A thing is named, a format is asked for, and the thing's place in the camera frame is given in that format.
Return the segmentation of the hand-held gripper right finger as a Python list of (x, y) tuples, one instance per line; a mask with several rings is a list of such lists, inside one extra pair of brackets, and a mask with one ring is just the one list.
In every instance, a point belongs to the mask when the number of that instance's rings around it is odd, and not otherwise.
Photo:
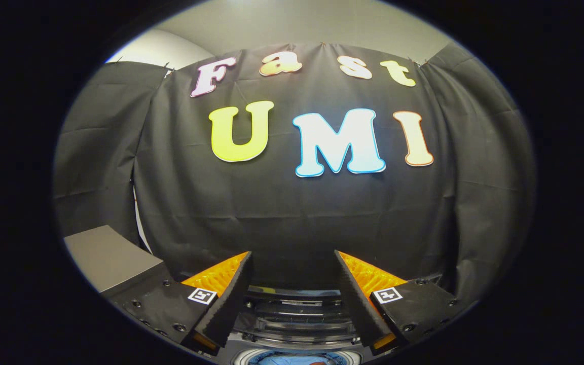
[(420, 343), (450, 324), (463, 302), (426, 278), (405, 280), (334, 251), (342, 302), (373, 355)]

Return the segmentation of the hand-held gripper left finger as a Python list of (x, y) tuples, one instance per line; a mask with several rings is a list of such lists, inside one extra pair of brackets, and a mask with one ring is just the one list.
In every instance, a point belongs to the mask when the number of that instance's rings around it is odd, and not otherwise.
[(179, 281), (159, 263), (112, 288), (125, 315), (192, 351), (217, 355), (243, 307), (253, 274), (252, 252), (242, 252)]

